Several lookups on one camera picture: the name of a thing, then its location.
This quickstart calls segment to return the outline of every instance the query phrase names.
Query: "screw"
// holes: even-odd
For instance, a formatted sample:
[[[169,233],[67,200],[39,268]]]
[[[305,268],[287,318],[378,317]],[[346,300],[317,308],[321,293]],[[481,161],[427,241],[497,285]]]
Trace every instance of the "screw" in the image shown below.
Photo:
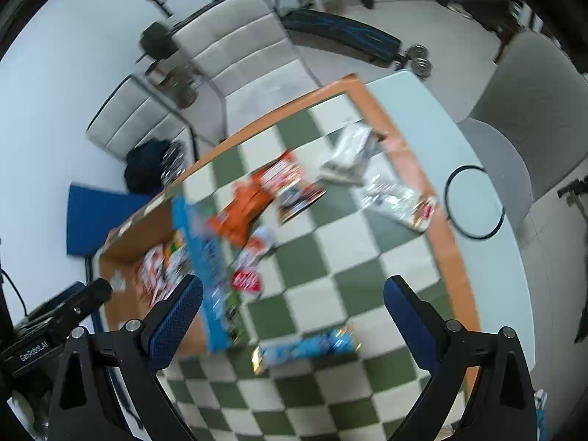
[[[73,338],[81,338],[83,333],[84,333],[84,329],[80,326],[77,326],[76,328],[74,328],[72,330],[71,335]]]
[[[514,331],[509,326],[505,326],[504,328],[502,328],[502,334],[507,338],[514,338],[516,336],[516,331]]]
[[[140,326],[141,326],[140,320],[129,320],[128,322],[125,323],[125,328],[127,329],[127,331],[137,331]]]
[[[462,324],[457,320],[447,320],[445,326],[449,331],[460,331],[462,329]]]

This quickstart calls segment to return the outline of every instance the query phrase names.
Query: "blue snack bar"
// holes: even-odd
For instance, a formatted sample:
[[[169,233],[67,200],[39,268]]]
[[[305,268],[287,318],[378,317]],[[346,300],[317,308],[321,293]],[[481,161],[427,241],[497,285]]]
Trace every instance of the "blue snack bar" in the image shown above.
[[[270,366],[281,365],[300,358],[316,358],[336,353],[353,353],[359,349],[349,326],[321,333],[306,340],[274,346],[258,346],[251,354],[255,374]]]

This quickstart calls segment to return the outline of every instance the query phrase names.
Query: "white table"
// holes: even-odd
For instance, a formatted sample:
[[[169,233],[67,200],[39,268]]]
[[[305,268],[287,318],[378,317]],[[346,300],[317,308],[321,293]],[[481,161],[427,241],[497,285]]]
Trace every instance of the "white table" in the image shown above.
[[[458,126],[411,72],[397,72],[367,87],[408,141],[442,203],[445,183],[454,169],[481,166]],[[495,227],[502,209],[489,178],[478,171],[456,176],[449,204],[461,226],[480,235]],[[531,370],[535,364],[533,312],[508,218],[492,238],[482,241],[468,239],[452,229],[470,279],[481,329],[497,333],[503,326],[514,328]]]

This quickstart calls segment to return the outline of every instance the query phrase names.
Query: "green and white checkered pattern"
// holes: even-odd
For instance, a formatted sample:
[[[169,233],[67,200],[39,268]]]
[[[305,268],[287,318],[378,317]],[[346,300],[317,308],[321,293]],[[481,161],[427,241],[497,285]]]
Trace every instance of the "green and white checkered pattern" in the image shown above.
[[[310,180],[339,130],[362,119],[345,95],[300,111],[219,155],[183,183],[189,203],[213,215],[233,198],[232,183],[293,149]],[[386,155],[367,177],[395,176]],[[252,341],[226,353],[184,359],[162,384],[200,441],[343,441],[388,438],[412,407],[428,373],[419,370],[383,306],[384,281],[400,274],[444,318],[452,309],[425,236],[359,208],[358,189],[324,182],[326,194],[280,226],[272,204],[260,217],[278,247],[262,259],[263,294],[240,310]],[[227,262],[238,250],[223,243]],[[256,376],[257,344],[299,340],[351,322],[359,351],[305,359]],[[460,393],[448,422],[460,418]]]

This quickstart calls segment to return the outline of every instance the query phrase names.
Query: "blue gripper pad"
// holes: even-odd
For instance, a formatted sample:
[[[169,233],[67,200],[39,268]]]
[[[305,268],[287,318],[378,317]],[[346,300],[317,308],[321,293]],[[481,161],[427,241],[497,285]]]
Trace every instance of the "blue gripper pad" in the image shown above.
[[[418,367],[434,376],[441,365],[437,341],[393,277],[384,284],[384,305]]]
[[[149,339],[149,366],[152,370],[162,370],[169,366],[180,342],[202,305],[202,282],[193,275],[188,275],[188,277],[191,277],[192,280]]]

